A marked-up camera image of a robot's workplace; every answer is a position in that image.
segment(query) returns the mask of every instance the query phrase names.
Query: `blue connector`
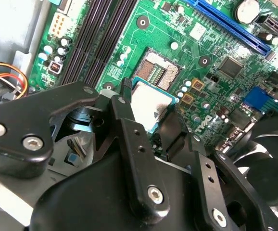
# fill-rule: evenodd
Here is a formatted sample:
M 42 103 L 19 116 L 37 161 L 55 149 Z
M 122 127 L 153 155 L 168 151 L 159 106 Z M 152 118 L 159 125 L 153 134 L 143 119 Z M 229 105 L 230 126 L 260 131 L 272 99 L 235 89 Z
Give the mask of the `blue connector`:
M 232 35 L 239 38 L 243 43 L 250 46 L 252 49 L 257 51 L 263 56 L 267 56 L 271 52 L 271 48 L 264 44 L 256 36 L 249 33 L 238 23 L 230 19 L 228 16 L 217 10 L 215 7 L 207 3 L 205 0 L 185 0 L 196 10 L 205 14 L 207 17 L 218 23 L 227 31 L 231 32 Z
M 274 109 L 278 111 L 278 101 L 270 97 L 266 91 L 260 87 L 254 87 L 245 97 L 243 103 L 248 107 L 254 108 L 262 113 Z

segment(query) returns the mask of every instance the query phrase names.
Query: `black plastic bracket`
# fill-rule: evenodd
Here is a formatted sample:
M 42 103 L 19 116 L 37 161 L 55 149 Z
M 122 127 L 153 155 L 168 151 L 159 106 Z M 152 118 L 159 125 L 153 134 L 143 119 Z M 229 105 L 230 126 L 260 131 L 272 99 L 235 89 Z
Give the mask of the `black plastic bracket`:
M 0 124 L 6 133 L 0 137 L 0 172 L 17 178 L 42 174 L 65 117 L 76 108 L 93 106 L 98 97 L 78 82 L 1 104 Z M 23 146 L 31 136 L 42 140 L 42 148 L 31 151 Z

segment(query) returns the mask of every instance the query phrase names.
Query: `chip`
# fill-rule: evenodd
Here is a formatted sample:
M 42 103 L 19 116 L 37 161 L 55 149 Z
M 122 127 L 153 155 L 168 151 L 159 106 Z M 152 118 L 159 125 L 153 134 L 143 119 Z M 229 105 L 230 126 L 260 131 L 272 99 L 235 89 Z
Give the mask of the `chip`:
M 170 9 L 171 9 L 171 4 L 168 2 L 165 2 L 163 5 L 163 10 L 168 12 Z
M 235 78 L 240 73 L 242 68 L 243 65 L 238 61 L 231 57 L 227 57 L 219 67 L 219 71 L 231 78 Z
M 179 22 L 180 22 L 180 23 L 183 23 L 184 20 L 185 20 L 185 17 L 184 17 L 184 16 L 181 16 L 181 17 L 179 18 Z
M 204 83 L 201 80 L 195 78 L 192 80 L 191 86 L 192 86 L 192 88 L 194 88 L 198 91 L 201 91 L 204 88 Z
M 194 88 L 192 88 L 192 89 L 190 89 L 190 92 L 191 92 L 192 94 L 194 94 L 194 93 L 196 93 L 196 92 L 197 92 L 197 90 L 196 90 L 196 89 L 194 89 Z
M 186 93 L 186 94 L 183 96 L 182 101 L 183 101 L 184 103 L 191 104 L 192 101 L 193 101 L 193 97 L 192 97 L 191 95 L 189 95 L 189 94 Z

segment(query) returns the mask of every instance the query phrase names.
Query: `pcie slot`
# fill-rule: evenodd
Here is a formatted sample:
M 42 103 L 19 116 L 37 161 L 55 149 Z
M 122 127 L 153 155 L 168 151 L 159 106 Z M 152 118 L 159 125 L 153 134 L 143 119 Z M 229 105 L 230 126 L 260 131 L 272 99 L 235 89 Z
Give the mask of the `pcie slot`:
M 101 77 L 110 57 L 112 56 L 119 38 L 137 4 L 136 0 L 120 1 L 117 6 L 110 25 L 96 51 L 95 58 L 89 67 L 88 73 L 84 75 L 83 81 L 95 87 Z
M 71 57 L 65 68 L 63 79 L 60 82 L 61 85 L 77 81 L 78 75 L 85 64 L 86 57 L 103 26 L 111 2 L 112 0 L 93 1 L 89 13 L 79 32 Z
M 207 17 L 218 23 L 221 27 L 239 38 L 242 42 L 253 48 L 263 56 L 271 52 L 271 48 L 264 44 L 256 36 L 249 33 L 238 23 L 227 17 L 225 14 L 217 10 L 215 7 L 207 3 L 205 0 L 186 0 L 191 6 L 205 14 Z

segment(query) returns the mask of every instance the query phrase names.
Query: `integrated circuit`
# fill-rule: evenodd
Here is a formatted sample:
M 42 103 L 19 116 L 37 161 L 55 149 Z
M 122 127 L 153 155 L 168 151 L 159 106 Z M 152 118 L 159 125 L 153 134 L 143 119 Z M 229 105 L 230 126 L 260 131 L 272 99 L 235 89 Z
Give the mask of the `integrated circuit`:
M 192 86 L 192 88 L 194 88 L 198 91 L 201 91 L 204 88 L 204 83 L 201 80 L 199 80 L 197 78 L 194 78 L 192 80 L 192 85 L 191 86 Z
M 227 57 L 220 65 L 219 71 L 231 78 L 235 78 L 243 67 L 244 66 L 235 59 Z
M 134 77 L 140 77 L 163 90 L 168 90 L 182 68 L 148 48 Z

